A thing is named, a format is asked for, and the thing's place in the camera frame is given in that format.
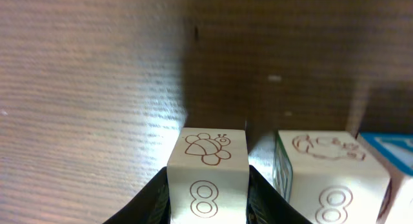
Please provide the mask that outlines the white block blue side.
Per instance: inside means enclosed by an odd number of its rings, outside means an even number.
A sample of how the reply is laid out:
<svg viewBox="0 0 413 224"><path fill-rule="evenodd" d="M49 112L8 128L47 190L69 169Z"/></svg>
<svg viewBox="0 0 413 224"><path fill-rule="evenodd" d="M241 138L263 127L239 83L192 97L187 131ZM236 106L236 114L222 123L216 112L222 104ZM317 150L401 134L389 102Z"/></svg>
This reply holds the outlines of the white block blue side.
<svg viewBox="0 0 413 224"><path fill-rule="evenodd" d="M390 174L377 222L412 224L412 135L361 132L357 140Z"/></svg>

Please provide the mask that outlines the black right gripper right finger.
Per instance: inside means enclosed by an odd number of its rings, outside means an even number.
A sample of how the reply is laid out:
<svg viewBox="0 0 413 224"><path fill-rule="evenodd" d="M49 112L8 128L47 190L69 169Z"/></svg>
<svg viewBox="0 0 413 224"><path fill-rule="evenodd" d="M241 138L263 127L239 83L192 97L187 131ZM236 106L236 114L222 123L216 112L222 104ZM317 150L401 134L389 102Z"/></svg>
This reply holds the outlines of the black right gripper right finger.
<svg viewBox="0 0 413 224"><path fill-rule="evenodd" d="M247 224L311 224L289 205L252 165L249 166Z"/></svg>

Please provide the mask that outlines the white block yellow side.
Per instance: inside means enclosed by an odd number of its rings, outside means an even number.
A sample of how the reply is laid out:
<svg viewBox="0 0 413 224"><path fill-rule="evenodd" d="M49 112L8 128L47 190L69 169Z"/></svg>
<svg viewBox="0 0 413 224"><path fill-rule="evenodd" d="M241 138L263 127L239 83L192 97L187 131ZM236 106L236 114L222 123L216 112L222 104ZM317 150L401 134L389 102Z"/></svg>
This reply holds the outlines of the white block yellow side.
<svg viewBox="0 0 413 224"><path fill-rule="evenodd" d="M166 172L172 223L247 222L249 163L245 131L183 128Z"/></svg>

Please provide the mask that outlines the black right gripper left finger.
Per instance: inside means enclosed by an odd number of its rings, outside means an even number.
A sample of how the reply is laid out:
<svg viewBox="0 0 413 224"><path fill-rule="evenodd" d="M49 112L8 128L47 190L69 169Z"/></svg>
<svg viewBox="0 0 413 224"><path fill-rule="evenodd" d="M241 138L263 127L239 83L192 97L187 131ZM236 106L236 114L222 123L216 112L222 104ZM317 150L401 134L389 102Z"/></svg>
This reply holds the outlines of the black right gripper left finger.
<svg viewBox="0 0 413 224"><path fill-rule="evenodd" d="M166 167L104 224L170 224Z"/></svg>

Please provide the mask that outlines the white block green side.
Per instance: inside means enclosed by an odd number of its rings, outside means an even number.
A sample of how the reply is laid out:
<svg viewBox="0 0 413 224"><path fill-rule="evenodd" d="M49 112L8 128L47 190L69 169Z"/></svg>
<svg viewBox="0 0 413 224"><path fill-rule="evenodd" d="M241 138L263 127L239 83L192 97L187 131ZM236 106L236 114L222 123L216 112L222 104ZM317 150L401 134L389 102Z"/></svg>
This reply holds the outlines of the white block green side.
<svg viewBox="0 0 413 224"><path fill-rule="evenodd" d="M278 130L273 183L311 223L375 223L390 176L351 134Z"/></svg>

